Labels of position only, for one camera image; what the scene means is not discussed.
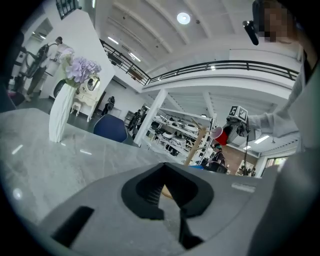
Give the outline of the red plastic cup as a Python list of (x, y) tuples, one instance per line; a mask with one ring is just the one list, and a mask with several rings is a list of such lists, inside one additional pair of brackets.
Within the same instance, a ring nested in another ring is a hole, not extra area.
[(225, 146), (227, 144), (228, 135), (220, 126), (214, 128), (210, 132), (210, 137), (222, 146)]

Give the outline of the white carved dresser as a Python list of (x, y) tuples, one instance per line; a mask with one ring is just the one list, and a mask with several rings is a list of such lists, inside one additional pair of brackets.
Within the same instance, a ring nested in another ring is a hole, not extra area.
[(98, 92), (100, 90), (100, 78), (98, 75), (93, 75), (82, 83), (76, 91), (74, 99), (86, 105), (90, 108), (90, 112), (87, 115), (87, 122), (92, 119), (92, 115), (98, 103)]

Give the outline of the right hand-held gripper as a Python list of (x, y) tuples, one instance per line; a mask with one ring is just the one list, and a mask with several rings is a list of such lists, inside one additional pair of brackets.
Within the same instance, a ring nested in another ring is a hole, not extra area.
[(231, 144), (238, 136), (247, 137), (249, 134), (248, 111), (239, 105), (233, 105), (226, 117), (223, 131), (227, 135), (227, 144)]

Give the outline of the person's torso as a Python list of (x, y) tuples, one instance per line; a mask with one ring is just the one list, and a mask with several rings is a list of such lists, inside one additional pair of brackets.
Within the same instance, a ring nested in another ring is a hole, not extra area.
[(297, 151), (278, 171), (272, 196), (249, 248), (249, 256), (305, 256), (316, 250), (320, 228), (320, 55), (305, 52), (305, 87), (291, 105)]

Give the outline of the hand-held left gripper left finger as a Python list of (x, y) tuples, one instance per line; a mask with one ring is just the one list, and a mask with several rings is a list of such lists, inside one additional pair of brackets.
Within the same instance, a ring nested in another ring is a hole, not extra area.
[(155, 164), (98, 179), (60, 203), (40, 222), (39, 228), (59, 241), (80, 209), (91, 211), (69, 249), (81, 256), (179, 256), (185, 248), (163, 220), (143, 219), (126, 207), (123, 185)]

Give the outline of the blue upholstered chair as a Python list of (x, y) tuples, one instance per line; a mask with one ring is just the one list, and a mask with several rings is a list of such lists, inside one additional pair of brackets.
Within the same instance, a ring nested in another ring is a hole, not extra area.
[(128, 142), (128, 132), (122, 119), (103, 115), (94, 125), (93, 134), (119, 143)]

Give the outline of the white metal shelving rack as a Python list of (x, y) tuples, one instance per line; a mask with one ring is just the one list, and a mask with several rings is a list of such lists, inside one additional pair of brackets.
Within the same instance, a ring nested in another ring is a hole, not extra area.
[[(199, 133), (192, 122), (213, 129), (217, 126), (217, 113), (209, 91), (168, 91), (160, 89), (142, 93), (146, 99), (146, 117), (137, 131), (134, 142), (142, 148), (167, 155), (184, 164)], [(199, 164), (212, 139), (204, 135), (200, 147), (189, 165)]]

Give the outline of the purple flower bouquet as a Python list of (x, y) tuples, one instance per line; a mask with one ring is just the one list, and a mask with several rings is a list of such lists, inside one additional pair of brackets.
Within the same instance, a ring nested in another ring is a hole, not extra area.
[(79, 87), (102, 70), (97, 62), (81, 56), (76, 57), (72, 48), (64, 49), (58, 60), (62, 65), (65, 83), (73, 88)]

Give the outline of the black mezzanine railing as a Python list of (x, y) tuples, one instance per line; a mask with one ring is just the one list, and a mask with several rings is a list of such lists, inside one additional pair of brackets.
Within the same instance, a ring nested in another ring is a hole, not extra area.
[(185, 74), (215, 70), (258, 71), (284, 77), (292, 81), (295, 81), (298, 76), (297, 71), (276, 64), (253, 60), (218, 60), (193, 64), (177, 68), (154, 77), (150, 77), (146, 72), (144, 72), (131, 60), (129, 60), (120, 51), (118, 51), (102, 39), (100, 40), (100, 43), (105, 53), (107, 54), (107, 57), (110, 60), (111, 64), (115, 67), (120, 68), (122, 71), (124, 71), (133, 80), (137, 81), (142, 86), (146, 86), (148, 84), (152, 84), (169, 78), (175, 78)]

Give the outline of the round ceiling lamp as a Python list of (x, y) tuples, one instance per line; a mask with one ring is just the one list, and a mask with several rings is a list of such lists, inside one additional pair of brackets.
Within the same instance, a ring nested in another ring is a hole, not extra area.
[(191, 17), (188, 13), (185, 12), (180, 12), (177, 14), (176, 19), (178, 21), (178, 23), (182, 24), (182, 25), (187, 25), (190, 23), (191, 21)]

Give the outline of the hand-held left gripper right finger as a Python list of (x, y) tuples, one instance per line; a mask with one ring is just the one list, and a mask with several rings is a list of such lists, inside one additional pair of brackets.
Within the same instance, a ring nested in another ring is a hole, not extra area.
[(164, 163), (165, 183), (177, 202), (164, 199), (165, 215), (176, 221), (178, 238), (165, 235), (165, 256), (249, 256), (262, 217), (261, 178), (227, 175)]

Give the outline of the person's right forearm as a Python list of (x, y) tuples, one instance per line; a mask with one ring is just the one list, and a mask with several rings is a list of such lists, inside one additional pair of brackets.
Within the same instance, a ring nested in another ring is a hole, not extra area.
[(272, 113), (248, 116), (248, 140), (253, 141), (260, 135), (281, 138), (298, 132), (297, 125), (290, 116), (289, 110), (306, 86), (305, 74), (299, 73), (294, 82), (286, 104)]

